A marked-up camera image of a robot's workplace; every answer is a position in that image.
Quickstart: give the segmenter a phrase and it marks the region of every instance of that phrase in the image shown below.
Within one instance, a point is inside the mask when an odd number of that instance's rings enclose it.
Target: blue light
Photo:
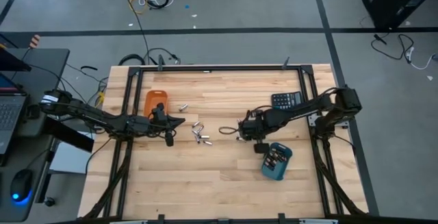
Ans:
[[[23,200],[21,200],[19,202],[14,200],[14,204],[17,205],[17,206],[26,206],[27,203],[29,203],[29,200],[30,200],[31,196],[32,196],[32,190],[29,191],[29,194],[27,195],[27,197],[25,199],[23,199]]]

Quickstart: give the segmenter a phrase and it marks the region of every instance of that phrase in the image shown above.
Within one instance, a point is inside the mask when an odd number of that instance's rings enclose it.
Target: black floor stripe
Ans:
[[[402,27],[391,31],[376,28],[330,28],[331,33],[431,33],[438,32],[438,27]]]
[[[299,28],[299,27],[266,27],[266,28],[218,28],[218,29],[139,29],[131,30],[99,30],[99,31],[58,31],[58,32],[0,32],[4,36],[136,36],[145,35],[195,35],[195,34],[251,34],[251,33],[302,33],[302,34],[360,34],[384,33],[384,29],[375,28]],[[397,28],[392,33],[437,32],[438,27]]]
[[[8,2],[6,3],[5,7],[3,8],[3,10],[0,13],[0,25],[2,24],[2,22],[5,20],[6,16],[8,15],[9,10],[12,7],[12,4],[14,3],[15,0],[8,0]]]
[[[327,19],[324,3],[322,2],[322,0],[316,0],[316,3],[320,12],[322,26],[324,28],[324,33],[327,39],[328,50],[330,51],[333,68],[335,69],[337,83],[339,86],[344,86],[344,74],[342,73],[341,63],[337,54],[335,41],[333,40],[332,31],[328,22],[329,20]],[[368,210],[371,214],[378,215],[376,196],[374,195],[374,190],[371,184],[370,172],[368,171],[368,166],[366,164],[365,154],[363,152],[362,142],[359,136],[356,121],[350,122],[350,135],[352,138],[352,142],[354,143],[356,148],[357,166],[359,168],[362,187],[368,204]]]

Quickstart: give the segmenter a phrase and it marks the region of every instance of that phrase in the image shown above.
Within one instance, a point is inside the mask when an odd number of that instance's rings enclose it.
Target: laptop keyboard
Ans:
[[[0,103],[0,130],[11,130],[14,128],[20,109],[20,104]]]

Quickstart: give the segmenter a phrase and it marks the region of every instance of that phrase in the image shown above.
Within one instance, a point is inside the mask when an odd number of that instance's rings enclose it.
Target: screen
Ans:
[[[0,48],[0,71],[30,71],[32,68],[17,59],[5,49]]]
[[[0,74],[0,92],[18,92],[18,89],[7,77]]]

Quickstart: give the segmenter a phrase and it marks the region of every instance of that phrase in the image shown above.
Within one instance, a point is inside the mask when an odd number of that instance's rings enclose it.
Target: laptop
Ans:
[[[0,155],[8,149],[26,100],[26,93],[0,73]]]

